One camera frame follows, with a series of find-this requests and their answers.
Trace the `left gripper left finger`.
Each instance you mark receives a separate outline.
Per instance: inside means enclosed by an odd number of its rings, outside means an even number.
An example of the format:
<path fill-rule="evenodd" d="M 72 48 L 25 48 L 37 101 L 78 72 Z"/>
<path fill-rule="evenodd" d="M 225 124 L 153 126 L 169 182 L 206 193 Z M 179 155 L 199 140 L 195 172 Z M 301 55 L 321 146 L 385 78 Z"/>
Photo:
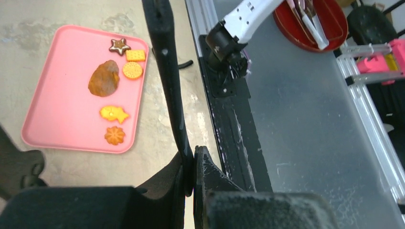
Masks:
<path fill-rule="evenodd" d="M 13 197 L 3 229 L 181 229 L 181 156 L 138 187 L 36 187 Z"/>

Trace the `metal tongs black tips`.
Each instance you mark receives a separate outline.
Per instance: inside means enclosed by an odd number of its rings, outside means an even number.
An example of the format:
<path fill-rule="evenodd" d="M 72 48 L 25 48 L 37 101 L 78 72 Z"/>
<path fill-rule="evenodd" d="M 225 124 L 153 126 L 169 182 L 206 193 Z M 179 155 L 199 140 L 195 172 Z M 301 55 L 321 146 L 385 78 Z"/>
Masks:
<path fill-rule="evenodd" d="M 181 99 L 174 17 L 168 0 L 143 0 L 144 15 L 165 94 L 174 140 L 182 159 L 184 193 L 193 191 L 193 152 L 190 147 Z"/>

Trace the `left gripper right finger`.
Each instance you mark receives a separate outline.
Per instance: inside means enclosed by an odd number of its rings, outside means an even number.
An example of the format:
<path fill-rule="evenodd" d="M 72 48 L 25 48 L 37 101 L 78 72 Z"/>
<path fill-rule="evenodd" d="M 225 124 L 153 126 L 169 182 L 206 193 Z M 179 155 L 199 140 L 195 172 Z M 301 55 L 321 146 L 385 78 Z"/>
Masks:
<path fill-rule="evenodd" d="M 194 153 L 197 229 L 337 229 L 324 198 L 313 193 L 244 191 L 213 162 L 205 146 Z"/>

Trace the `pink serving tray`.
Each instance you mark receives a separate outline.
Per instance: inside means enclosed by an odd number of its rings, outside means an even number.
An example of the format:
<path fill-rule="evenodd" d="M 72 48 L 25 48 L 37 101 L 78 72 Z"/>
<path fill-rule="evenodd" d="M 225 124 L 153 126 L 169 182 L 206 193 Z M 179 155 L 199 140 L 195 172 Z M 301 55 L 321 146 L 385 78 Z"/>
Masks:
<path fill-rule="evenodd" d="M 128 151 L 136 136 L 143 78 L 127 79 L 119 73 L 117 90 L 110 96 L 90 93 L 88 83 L 96 68 L 114 60 L 126 63 L 108 49 L 111 39 L 122 34 L 77 25 L 64 25 L 54 34 L 43 71 L 34 92 L 22 130 L 24 143 L 33 147 L 120 154 Z M 102 118 L 104 106 L 122 107 L 129 114 L 122 124 Z M 121 127 L 124 142 L 114 146 L 104 135 L 108 127 Z"/>

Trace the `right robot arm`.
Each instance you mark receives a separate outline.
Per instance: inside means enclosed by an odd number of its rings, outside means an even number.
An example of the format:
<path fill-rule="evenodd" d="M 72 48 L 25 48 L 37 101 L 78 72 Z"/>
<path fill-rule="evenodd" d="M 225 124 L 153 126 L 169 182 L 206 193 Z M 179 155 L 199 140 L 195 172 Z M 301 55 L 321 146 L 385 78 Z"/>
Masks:
<path fill-rule="evenodd" d="M 282 3 L 282 0 L 243 0 L 209 31 L 205 41 L 211 53 L 209 66 L 221 71 L 226 67 L 246 70 L 248 59 L 244 48 L 262 22 Z"/>

